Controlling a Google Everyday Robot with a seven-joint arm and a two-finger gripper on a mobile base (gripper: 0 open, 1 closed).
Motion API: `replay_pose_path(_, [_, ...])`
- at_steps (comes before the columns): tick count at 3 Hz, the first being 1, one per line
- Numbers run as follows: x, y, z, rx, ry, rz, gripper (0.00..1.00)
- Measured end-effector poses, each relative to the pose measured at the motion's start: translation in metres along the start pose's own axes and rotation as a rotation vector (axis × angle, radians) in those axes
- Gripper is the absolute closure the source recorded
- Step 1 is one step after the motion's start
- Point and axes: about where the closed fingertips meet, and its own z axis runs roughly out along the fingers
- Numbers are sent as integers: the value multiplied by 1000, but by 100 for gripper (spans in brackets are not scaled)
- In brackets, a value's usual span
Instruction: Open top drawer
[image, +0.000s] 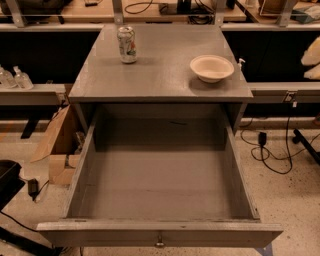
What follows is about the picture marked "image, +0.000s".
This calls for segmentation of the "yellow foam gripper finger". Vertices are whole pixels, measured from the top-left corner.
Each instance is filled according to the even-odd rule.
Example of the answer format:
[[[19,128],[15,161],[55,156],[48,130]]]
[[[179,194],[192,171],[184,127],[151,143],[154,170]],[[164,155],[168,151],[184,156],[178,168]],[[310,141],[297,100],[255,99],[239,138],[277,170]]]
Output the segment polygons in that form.
[[[304,77],[310,80],[320,80],[320,64],[306,71]]]
[[[308,49],[304,52],[301,58],[301,63],[304,66],[316,65],[320,62],[320,36],[317,37]]]

